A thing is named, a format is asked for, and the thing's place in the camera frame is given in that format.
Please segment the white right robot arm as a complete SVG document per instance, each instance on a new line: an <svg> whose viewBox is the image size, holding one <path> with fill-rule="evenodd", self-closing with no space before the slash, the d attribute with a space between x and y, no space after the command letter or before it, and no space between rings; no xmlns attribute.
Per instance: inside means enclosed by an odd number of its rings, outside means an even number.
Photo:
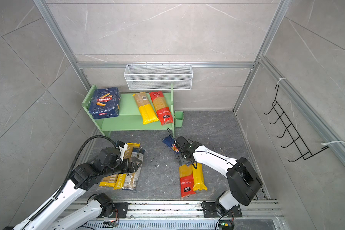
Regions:
<svg viewBox="0 0 345 230"><path fill-rule="evenodd" d="M229 158L220 155L199 142L192 142L182 136L174 139L175 149L181 158L179 163L181 196L194 195L196 191L206 190L202 166L206 165L222 174L229 189L215 202L201 202L205 217L238 216L240 205L248 206L257 200L257 193L263 183L257 172L246 159Z"/></svg>

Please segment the blue Barilla pasta box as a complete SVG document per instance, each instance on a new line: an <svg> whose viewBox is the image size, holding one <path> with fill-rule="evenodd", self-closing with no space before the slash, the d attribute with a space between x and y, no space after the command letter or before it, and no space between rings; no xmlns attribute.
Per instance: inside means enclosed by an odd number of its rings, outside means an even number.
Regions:
<svg viewBox="0 0 345 230"><path fill-rule="evenodd" d="M96 89L88 112L93 119L117 117L120 113L120 99L117 87Z"/></svg>

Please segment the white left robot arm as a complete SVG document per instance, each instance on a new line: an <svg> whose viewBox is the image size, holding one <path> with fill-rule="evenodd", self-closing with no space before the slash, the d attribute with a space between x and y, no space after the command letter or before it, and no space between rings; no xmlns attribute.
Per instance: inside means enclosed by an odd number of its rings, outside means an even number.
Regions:
<svg viewBox="0 0 345 230"><path fill-rule="evenodd" d="M142 161L139 158L124 159L126 148L107 147L98 156L78 165L68 172L60 188L34 213L13 227L14 230L75 230L96 217L110 217L116 213L114 202L105 193L95 195L88 204L59 219L59 216L76 199L103 178L136 172Z"/></svg>

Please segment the blue Barilla spaghetti package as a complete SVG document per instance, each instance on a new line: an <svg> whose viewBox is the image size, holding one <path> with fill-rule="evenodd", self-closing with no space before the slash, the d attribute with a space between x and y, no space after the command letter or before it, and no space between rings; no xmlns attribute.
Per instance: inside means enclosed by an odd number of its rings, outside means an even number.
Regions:
<svg viewBox="0 0 345 230"><path fill-rule="evenodd" d="M170 148L175 154L180 154L179 149L175 145L175 139L172 136L165 137L162 142Z"/></svg>

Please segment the yellow brown spaghetti package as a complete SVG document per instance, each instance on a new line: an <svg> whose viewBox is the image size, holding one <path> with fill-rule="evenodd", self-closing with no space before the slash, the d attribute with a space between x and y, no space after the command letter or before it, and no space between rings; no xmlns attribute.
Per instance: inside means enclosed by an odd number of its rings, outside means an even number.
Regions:
<svg viewBox="0 0 345 230"><path fill-rule="evenodd" d="M132 96L138 106L144 125L159 121L145 92L133 94Z"/></svg>

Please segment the red spaghetti package top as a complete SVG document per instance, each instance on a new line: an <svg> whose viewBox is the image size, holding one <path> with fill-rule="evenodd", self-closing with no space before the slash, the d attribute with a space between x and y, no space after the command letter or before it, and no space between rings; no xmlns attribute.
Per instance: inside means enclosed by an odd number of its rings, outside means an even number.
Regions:
<svg viewBox="0 0 345 230"><path fill-rule="evenodd" d="M173 115L162 91L149 93L161 125L173 123Z"/></svg>

